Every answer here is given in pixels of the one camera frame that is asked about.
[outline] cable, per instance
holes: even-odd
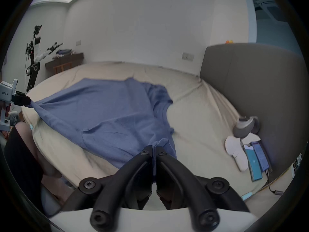
[[[269,190],[270,190],[273,194],[275,194],[275,191],[272,191],[272,190],[270,189],[268,170],[265,170],[265,173],[266,173],[266,176],[267,176],[268,188],[269,188]]]
[[[25,83],[24,83],[24,85],[23,85],[23,87],[24,87],[24,93],[26,93],[26,66],[27,66],[27,56],[26,56],[26,62],[25,62],[25,71],[24,71],[24,75],[25,75]]]
[[[271,189],[270,189],[270,185],[269,185],[269,176],[268,176],[268,169],[267,170],[265,170],[265,173],[266,173],[266,176],[267,176],[267,182],[268,182],[268,188],[269,188],[269,190],[273,193],[273,194],[275,194],[275,195],[282,195],[283,194],[283,191],[277,191],[277,190],[275,190],[275,191],[272,191]]]

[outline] charging cable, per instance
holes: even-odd
[[[268,169],[265,170],[265,173],[266,173],[266,176],[267,176],[267,181],[268,181],[268,188],[269,188],[269,190],[270,190],[273,194],[281,196],[281,195],[283,194],[283,191],[277,191],[277,190],[272,191],[272,190],[270,189],[270,185],[269,185],[269,176],[268,176]]]

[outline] white wall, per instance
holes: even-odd
[[[77,0],[67,13],[64,47],[83,51],[85,62],[127,61],[197,75],[212,14],[213,0]],[[194,54],[193,62],[182,60],[183,52]]]
[[[28,59],[26,63],[25,51],[27,42],[30,42],[33,38],[34,27],[42,25],[40,49],[44,52],[56,41],[58,43],[63,41],[66,13],[67,5],[63,4],[36,6],[26,12],[7,51],[7,63],[2,66],[2,80],[12,83],[17,78],[17,90],[25,91],[25,86],[27,87],[29,80],[29,77],[25,76],[25,67],[28,68],[31,63]],[[45,69],[45,63],[51,60],[52,54],[40,62],[41,70],[38,72],[36,84],[53,74]]]
[[[214,0],[210,45],[224,44],[227,40],[234,43],[254,42],[257,28],[251,5],[252,0]]]

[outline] screw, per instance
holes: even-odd
[[[103,211],[95,211],[90,218],[90,223],[95,228],[106,228],[111,225],[109,215]]]
[[[218,224],[218,216],[213,211],[206,211],[204,214],[200,215],[199,219],[200,225],[203,227],[213,227]]]
[[[92,180],[88,180],[88,181],[86,181],[86,182],[84,183],[84,187],[85,187],[86,189],[92,189],[92,188],[95,187],[95,182],[92,181]]]
[[[213,182],[213,187],[216,189],[222,189],[224,187],[224,183],[221,180],[216,180]]]
[[[159,156],[164,156],[164,155],[166,155],[167,153],[165,152],[165,151],[162,151],[162,152],[160,152],[159,153]]]
[[[149,152],[147,151],[147,150],[143,150],[142,152],[141,152],[141,155],[148,155],[149,154]]]

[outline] white cloth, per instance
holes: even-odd
[[[38,101],[83,78],[124,80],[128,77],[166,87],[174,101],[168,108],[167,117],[175,129],[173,139],[177,159],[193,174],[207,178],[223,177],[241,196],[263,187],[265,174],[263,179],[252,182],[249,169],[240,172],[234,159],[225,151],[224,142],[232,135],[239,114],[222,94],[199,77],[133,63],[91,63],[58,73],[38,84],[27,95]],[[117,171],[106,160],[52,130],[32,108],[22,107],[22,112],[25,121],[34,126],[33,139],[38,149],[73,185],[77,186],[86,177],[101,178]]]

